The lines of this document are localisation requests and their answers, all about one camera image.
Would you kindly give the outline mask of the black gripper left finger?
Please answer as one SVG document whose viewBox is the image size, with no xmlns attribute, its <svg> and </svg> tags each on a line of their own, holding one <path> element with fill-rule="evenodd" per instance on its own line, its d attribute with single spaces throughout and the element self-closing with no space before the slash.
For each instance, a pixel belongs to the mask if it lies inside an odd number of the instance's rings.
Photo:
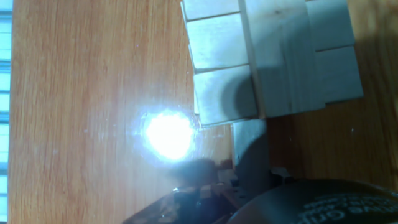
<svg viewBox="0 0 398 224">
<path fill-rule="evenodd" d="M 234 194 L 239 193 L 239 180 L 234 170 L 234 164 L 231 159 L 221 161 L 217 167 L 217 185 L 222 186 Z"/>
</svg>

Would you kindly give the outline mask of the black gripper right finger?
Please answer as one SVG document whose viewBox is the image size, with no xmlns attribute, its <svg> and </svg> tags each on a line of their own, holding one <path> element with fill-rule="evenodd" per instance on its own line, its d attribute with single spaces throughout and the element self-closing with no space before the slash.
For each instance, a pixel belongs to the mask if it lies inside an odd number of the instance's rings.
<svg viewBox="0 0 398 224">
<path fill-rule="evenodd" d="M 278 187 L 294 182 L 294 178 L 285 167 L 272 167 L 270 170 L 270 186 Z"/>
</svg>

